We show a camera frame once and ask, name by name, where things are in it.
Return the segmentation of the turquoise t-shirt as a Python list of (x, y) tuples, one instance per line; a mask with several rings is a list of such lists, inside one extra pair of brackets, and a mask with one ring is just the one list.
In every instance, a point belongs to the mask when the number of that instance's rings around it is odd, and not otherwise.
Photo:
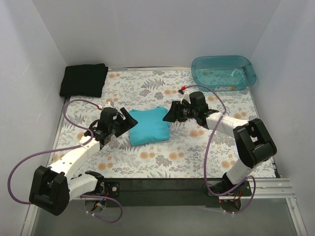
[(132, 146), (157, 143), (170, 139), (170, 124), (163, 121), (168, 113), (164, 107), (156, 107), (150, 110), (131, 110), (130, 115), (138, 122), (129, 131), (129, 139)]

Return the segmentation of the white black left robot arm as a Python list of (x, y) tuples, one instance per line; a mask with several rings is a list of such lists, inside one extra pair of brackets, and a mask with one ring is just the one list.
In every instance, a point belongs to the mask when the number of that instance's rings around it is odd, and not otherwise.
[(98, 153), (112, 137), (119, 137), (135, 127), (138, 122), (125, 108), (102, 109), (100, 118), (87, 128), (78, 147), (70, 150), (60, 160), (48, 167), (38, 167), (33, 175), (29, 201), (47, 212), (58, 216), (68, 203), (83, 194), (104, 196), (105, 180), (102, 174), (86, 171), (75, 173), (93, 155)]

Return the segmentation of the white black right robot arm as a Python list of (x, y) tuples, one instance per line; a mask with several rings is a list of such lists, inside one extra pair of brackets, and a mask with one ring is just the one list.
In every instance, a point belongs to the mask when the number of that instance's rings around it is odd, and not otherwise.
[(205, 180), (207, 191), (213, 196), (234, 195), (244, 181), (263, 162), (277, 153), (276, 145), (262, 120), (243, 120), (229, 117), (225, 112), (210, 109), (202, 92), (186, 92), (181, 88), (180, 100), (172, 101), (169, 112), (163, 118), (166, 122), (185, 122), (193, 119), (212, 133), (220, 132), (234, 138), (239, 159), (217, 184), (210, 186)]

